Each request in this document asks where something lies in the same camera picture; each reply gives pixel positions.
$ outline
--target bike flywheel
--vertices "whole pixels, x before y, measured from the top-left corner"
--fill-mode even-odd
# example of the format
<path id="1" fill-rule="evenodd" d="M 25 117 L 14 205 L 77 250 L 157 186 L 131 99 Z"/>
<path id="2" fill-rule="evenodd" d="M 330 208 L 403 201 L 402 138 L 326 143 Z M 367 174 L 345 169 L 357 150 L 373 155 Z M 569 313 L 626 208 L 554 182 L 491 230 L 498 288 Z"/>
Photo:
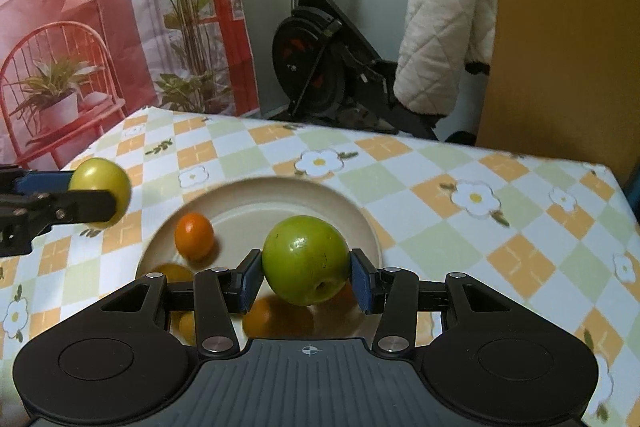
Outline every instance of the bike flywheel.
<path id="1" fill-rule="evenodd" d="M 289 100 L 296 101 L 321 49 L 319 38 L 321 27 L 302 17 L 285 19 L 273 37 L 271 56 L 273 69 L 282 90 Z M 344 100 L 344 68 L 339 58 L 335 58 L 330 46 L 323 56 L 311 79 L 299 110 L 316 116 L 326 116 Z"/>

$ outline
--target table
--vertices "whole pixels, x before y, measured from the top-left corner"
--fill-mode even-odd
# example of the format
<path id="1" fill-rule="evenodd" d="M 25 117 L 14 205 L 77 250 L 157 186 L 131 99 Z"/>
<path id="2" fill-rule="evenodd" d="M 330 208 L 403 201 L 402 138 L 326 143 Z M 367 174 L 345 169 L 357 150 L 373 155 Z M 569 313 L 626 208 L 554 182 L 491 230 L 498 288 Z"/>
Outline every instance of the table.
<path id="1" fill-rule="evenodd" d="M 91 156 L 127 169 L 129 211 L 104 232 L 54 227 L 0 262 L 0 425 L 26 419 L 12 361 L 26 341 L 133 279 L 143 245 L 184 202 L 248 176 L 299 176 L 354 201 L 385 266 L 464 271 L 576 334 L 600 378 L 585 422 L 640 425 L 640 228 L 604 166 L 310 125 L 144 108 Z M 418 343 L 440 333 L 418 318 Z"/>

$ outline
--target white quilted coat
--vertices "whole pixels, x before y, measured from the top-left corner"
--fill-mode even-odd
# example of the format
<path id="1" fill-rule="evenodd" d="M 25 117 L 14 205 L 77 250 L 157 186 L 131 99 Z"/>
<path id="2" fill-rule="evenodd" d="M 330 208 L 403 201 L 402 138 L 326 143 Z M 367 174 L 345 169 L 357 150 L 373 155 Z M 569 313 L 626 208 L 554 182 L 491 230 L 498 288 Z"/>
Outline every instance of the white quilted coat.
<path id="1" fill-rule="evenodd" d="M 497 0 L 408 0 L 394 93 L 421 114 L 449 114 L 460 73 L 491 63 Z"/>

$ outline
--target crosshair marking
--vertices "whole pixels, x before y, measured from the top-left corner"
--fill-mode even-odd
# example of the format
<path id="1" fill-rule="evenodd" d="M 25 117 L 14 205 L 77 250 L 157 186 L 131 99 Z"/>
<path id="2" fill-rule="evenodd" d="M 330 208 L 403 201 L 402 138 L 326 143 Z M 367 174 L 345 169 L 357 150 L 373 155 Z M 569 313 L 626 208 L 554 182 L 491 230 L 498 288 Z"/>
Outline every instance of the crosshair marking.
<path id="1" fill-rule="evenodd" d="M 302 351 L 305 355 L 311 356 L 315 355 L 318 351 L 322 351 L 322 349 L 318 349 L 316 346 L 309 344 L 308 346 L 299 349 L 299 351 Z"/>

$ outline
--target metal bolt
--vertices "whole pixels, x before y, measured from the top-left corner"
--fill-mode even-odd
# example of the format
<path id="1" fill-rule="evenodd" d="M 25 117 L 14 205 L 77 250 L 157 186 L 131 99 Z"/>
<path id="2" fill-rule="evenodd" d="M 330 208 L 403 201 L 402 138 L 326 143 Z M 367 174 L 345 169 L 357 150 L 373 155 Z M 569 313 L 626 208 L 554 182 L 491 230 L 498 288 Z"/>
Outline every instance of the metal bolt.
<path id="1" fill-rule="evenodd" d="M 234 341 L 229 337 L 207 337 L 202 341 L 202 347 L 212 353 L 224 353 L 234 347 Z"/>
<path id="2" fill-rule="evenodd" d="M 389 335 L 388 337 L 382 337 L 378 341 L 378 347 L 388 353 L 397 353 L 409 347 L 409 341 L 404 337 Z"/>

